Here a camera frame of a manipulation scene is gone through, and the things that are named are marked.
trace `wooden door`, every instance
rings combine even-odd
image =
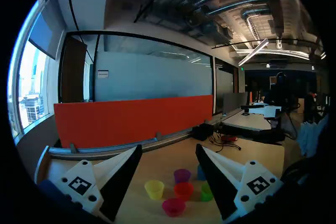
[[[72,37],[67,37],[65,43],[61,68],[60,102],[82,102],[87,45]]]

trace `yellow cup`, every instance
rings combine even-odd
[[[148,196],[152,200],[159,200],[162,198],[164,187],[165,185],[159,180],[150,180],[147,181],[144,185],[144,188],[146,189]]]

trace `ceiling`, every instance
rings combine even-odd
[[[150,0],[114,0],[120,4],[124,11],[137,11],[140,6],[144,7]],[[155,0],[152,7],[139,19],[140,22],[150,22],[164,26],[181,33],[187,34],[194,39],[209,46],[229,45],[241,43],[230,47],[231,54],[236,49],[253,49],[257,42],[246,42],[255,40],[256,36],[251,32],[246,18],[242,13],[246,10],[270,9],[270,13],[252,15],[249,17],[259,39],[288,39],[282,41],[283,50],[295,50],[308,54],[320,56],[323,52],[322,42],[314,28],[309,14],[301,4],[300,0],[279,0],[278,3],[261,3],[253,5],[238,6],[228,11],[218,12],[209,16],[213,10],[228,6],[233,2],[242,0],[211,0],[202,5],[199,10],[185,12],[185,3],[195,3],[198,0]],[[276,50],[276,41],[270,41],[265,49]],[[235,54],[233,58],[240,61],[247,54]],[[307,60],[293,58],[291,56],[277,54],[258,54],[249,60],[248,63],[266,63],[272,60],[273,63],[307,63]]]

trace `paper sign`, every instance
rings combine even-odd
[[[108,78],[108,70],[98,70],[98,78],[99,79]]]

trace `blue cup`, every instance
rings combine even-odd
[[[205,175],[204,175],[203,171],[202,171],[201,165],[198,165],[198,167],[197,167],[197,180],[202,180],[202,181],[207,180],[205,178]]]

